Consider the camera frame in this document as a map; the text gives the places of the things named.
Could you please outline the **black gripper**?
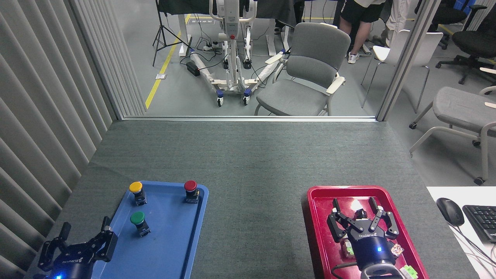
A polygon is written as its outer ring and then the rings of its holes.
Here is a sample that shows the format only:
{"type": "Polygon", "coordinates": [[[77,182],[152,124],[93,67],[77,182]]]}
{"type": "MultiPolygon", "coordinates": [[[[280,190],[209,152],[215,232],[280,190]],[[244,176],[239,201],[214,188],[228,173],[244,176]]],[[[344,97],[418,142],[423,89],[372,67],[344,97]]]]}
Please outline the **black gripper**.
{"type": "Polygon", "coordinates": [[[334,242],[340,242],[350,232],[350,242],[356,258],[359,270],[378,263],[395,265],[396,260],[391,252],[391,244],[386,238],[397,238],[398,226],[394,215],[385,211],[382,206],[377,205],[374,197],[369,198],[370,207],[374,213],[374,219],[360,219],[353,221],[346,217],[340,210],[337,198],[333,199],[333,209],[327,219],[327,224],[333,236],[334,242]],[[383,219],[387,225],[387,231],[378,226],[383,219]]]}
{"type": "Polygon", "coordinates": [[[86,243],[67,245],[71,224],[64,222],[60,234],[43,244],[38,267],[50,272],[46,279],[90,279],[95,261],[110,262],[118,241],[104,217],[100,232],[86,243]]]}

